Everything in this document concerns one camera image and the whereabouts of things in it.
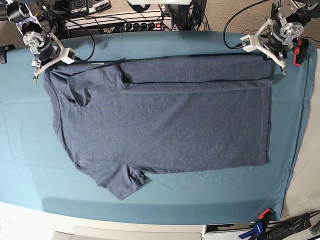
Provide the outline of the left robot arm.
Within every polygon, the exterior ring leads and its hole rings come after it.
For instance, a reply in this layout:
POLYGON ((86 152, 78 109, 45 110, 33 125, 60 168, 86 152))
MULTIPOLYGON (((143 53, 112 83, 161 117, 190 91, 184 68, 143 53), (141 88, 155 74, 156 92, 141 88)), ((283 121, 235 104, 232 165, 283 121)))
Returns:
POLYGON ((320 17, 318 0, 291 0, 274 3, 268 25, 269 32, 259 36, 260 44, 279 61, 284 61, 287 52, 293 51, 293 64, 301 66, 309 47, 309 40, 302 37, 306 25, 320 17))

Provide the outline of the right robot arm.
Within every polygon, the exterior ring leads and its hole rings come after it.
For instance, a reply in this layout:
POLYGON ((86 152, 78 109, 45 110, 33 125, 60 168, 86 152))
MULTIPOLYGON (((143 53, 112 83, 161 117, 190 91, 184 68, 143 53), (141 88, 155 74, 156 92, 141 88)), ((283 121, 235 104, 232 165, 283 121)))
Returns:
POLYGON ((58 58, 63 49, 53 32, 59 20, 42 0, 37 1, 36 6, 37 11, 32 11, 27 3, 20 0, 5 1, 8 20, 16 25, 23 43, 33 55, 31 65, 35 68, 34 82, 47 68, 45 65, 58 58))

